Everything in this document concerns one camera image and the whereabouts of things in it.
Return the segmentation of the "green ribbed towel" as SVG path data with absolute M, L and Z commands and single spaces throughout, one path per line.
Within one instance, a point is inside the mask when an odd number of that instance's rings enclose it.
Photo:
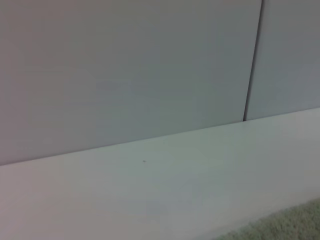
M 275 212 L 214 240 L 320 240 L 320 198 Z

